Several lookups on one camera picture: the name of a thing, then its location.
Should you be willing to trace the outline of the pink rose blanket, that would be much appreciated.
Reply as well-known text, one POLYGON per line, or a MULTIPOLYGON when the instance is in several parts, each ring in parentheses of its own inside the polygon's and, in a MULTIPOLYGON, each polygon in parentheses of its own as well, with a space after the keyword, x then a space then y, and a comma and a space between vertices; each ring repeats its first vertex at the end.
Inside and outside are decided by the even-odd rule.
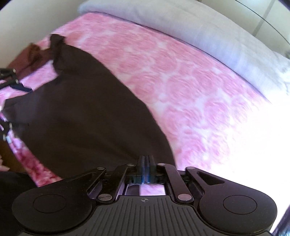
MULTIPOLYGON (((74 19, 15 58, 13 66, 26 69, 22 83, 32 91, 57 77, 49 51, 54 34, 91 54, 145 103, 178 170, 196 167, 259 190, 267 183, 289 183, 289 104, 269 102, 231 69, 188 44, 101 13, 74 19)), ((3 114, 7 99, 27 93, 5 88, 1 118, 9 121, 3 114)), ((62 179, 13 129, 8 146, 36 185, 62 179)))

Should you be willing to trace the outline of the dark brown garment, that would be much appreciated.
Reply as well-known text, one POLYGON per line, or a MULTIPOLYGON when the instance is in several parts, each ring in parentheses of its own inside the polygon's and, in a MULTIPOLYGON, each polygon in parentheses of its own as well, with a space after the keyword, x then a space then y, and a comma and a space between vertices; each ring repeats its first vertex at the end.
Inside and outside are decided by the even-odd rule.
POLYGON ((174 165, 165 134, 148 107, 91 54, 50 38, 57 77, 7 99, 14 133, 49 170, 69 178, 96 167, 114 170, 140 156, 174 165))

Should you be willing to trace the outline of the grey striped quilt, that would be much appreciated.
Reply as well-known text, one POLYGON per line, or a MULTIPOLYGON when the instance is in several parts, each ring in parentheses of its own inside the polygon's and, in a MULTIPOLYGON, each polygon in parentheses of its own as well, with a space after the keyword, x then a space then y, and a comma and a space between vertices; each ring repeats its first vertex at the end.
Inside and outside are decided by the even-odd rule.
POLYGON ((106 13, 182 40, 219 60, 268 100, 289 95, 289 59, 198 1, 85 1, 78 11, 106 13))

